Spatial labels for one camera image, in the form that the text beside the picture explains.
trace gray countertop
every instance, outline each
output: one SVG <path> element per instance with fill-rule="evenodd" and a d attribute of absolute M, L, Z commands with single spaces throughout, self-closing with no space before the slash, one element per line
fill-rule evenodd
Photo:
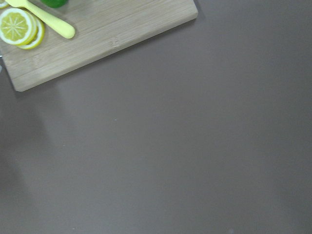
<path fill-rule="evenodd" d="M 2 73 L 1 234 L 312 233 L 312 2 L 196 4 L 29 91 Z"/>

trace wood grain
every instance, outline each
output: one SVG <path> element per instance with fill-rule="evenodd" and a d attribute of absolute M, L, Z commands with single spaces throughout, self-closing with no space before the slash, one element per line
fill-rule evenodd
<path fill-rule="evenodd" d="M 68 0 L 61 8 L 31 1 L 76 28 L 64 39 L 46 27 L 30 51 L 0 42 L 13 86 L 25 91 L 197 17 L 193 0 Z"/>

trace knife handle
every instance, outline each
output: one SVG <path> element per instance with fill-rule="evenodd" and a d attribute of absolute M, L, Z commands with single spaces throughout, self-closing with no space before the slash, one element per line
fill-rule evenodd
<path fill-rule="evenodd" d="M 27 4 L 25 5 L 25 8 L 31 11 L 34 15 L 36 15 L 39 19 L 45 22 L 49 27 L 51 27 L 61 36 L 70 39 L 75 35 L 75 29 L 73 26 L 40 9 L 31 2 L 28 1 Z"/>

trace lemon slice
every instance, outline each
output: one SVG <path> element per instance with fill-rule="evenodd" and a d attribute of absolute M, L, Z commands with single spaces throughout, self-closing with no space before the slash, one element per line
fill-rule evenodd
<path fill-rule="evenodd" d="M 32 28 L 32 31 L 31 31 L 31 33 L 29 35 L 29 38 L 27 40 L 25 40 L 25 42 L 22 43 L 23 45 L 26 45 L 26 44 L 30 43 L 34 39 L 34 37 L 35 37 L 35 35 L 37 34 L 37 31 L 38 31 L 37 20 L 36 20 L 35 16 L 33 16 L 32 14 L 30 14 L 27 11 L 26 11 L 26 13 L 29 15 L 29 17 L 31 19 L 31 22 L 32 22 L 32 25 L 34 25 L 34 27 Z"/>
<path fill-rule="evenodd" d="M 9 6 L 9 4 L 5 0 L 0 0 L 0 9 L 3 9 L 7 6 Z"/>
<path fill-rule="evenodd" d="M 44 36 L 44 25 L 42 23 L 41 20 L 36 19 L 37 22 L 37 34 L 35 35 L 35 37 L 33 38 L 33 40 L 26 44 L 26 45 L 19 45 L 18 48 L 24 49 L 24 50 L 30 50 L 33 49 L 35 47 L 37 47 L 43 39 Z"/>
<path fill-rule="evenodd" d="M 32 40 L 36 25 L 31 15 L 18 8 L 10 8 L 0 15 L 0 38 L 11 45 Z"/>

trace bamboo cutting board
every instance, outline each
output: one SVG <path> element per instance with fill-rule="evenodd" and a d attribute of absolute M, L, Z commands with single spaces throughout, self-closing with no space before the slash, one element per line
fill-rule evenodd
<path fill-rule="evenodd" d="M 42 44 L 29 51 L 0 41 L 17 91 L 25 91 L 197 17 L 193 0 L 68 0 L 61 8 L 32 3 L 76 29 L 64 39 L 46 26 Z"/>

